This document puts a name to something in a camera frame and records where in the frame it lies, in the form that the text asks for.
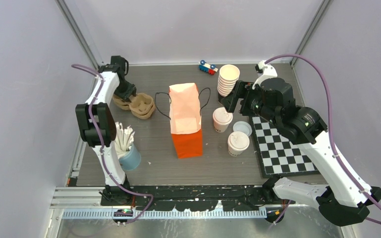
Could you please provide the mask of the orange paper bag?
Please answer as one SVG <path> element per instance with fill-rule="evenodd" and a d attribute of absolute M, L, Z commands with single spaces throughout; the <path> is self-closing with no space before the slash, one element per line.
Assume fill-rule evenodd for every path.
<path fill-rule="evenodd" d="M 169 91 L 165 92 L 169 101 L 168 114 L 161 112 L 158 108 L 157 96 L 163 92 L 155 94 L 156 109 L 169 120 L 170 134 L 179 159 L 203 155 L 202 108 L 209 101 L 201 105 L 200 95 L 205 90 L 208 91 L 208 99 L 210 99 L 209 87 L 199 90 L 195 83 L 170 85 Z"/>

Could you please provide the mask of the white paper coffee cup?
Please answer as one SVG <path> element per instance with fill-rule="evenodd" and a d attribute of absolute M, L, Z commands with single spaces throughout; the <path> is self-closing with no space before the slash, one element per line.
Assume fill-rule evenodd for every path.
<path fill-rule="evenodd" d="M 230 122 L 221 122 L 214 120 L 214 129 L 216 132 L 223 133 L 225 132 L 230 125 Z"/>

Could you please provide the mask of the white plastic cup lid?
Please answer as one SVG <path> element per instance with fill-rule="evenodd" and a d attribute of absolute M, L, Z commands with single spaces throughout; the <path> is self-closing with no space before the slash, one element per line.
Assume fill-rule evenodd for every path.
<path fill-rule="evenodd" d="M 233 114 L 226 111 L 225 107 L 214 110 L 213 119 L 218 124 L 229 124 L 233 120 Z"/>

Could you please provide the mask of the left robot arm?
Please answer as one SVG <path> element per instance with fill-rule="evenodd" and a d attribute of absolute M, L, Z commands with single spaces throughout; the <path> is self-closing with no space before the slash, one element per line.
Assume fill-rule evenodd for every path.
<path fill-rule="evenodd" d="M 97 80 L 91 96 L 75 107 L 75 113 L 80 137 L 96 153 L 104 172 L 102 200 L 127 205 L 135 193 L 130 190 L 124 171 L 136 168 L 141 156 L 134 146 L 135 132 L 114 121 L 109 105 L 113 96 L 127 100 L 136 93 L 135 86 L 125 80 L 129 63 L 121 56 L 112 56 L 110 63 L 98 70 L 80 64 L 72 64 L 72 68 Z"/>

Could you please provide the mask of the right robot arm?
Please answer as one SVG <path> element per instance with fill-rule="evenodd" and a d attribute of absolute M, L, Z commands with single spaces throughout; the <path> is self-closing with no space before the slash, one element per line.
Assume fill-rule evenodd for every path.
<path fill-rule="evenodd" d="M 297 105 L 292 86 L 283 79 L 270 78 L 261 84 L 238 80 L 220 102 L 229 113 L 240 104 L 242 115 L 266 120 L 298 146 L 326 180 L 325 185 L 312 185 L 275 175 L 263 184 L 268 203 L 286 199 L 306 204 L 343 227 L 366 220 L 368 207 L 381 200 L 381 188 L 368 185 L 340 152 L 333 153 L 324 120 L 315 110 Z"/>

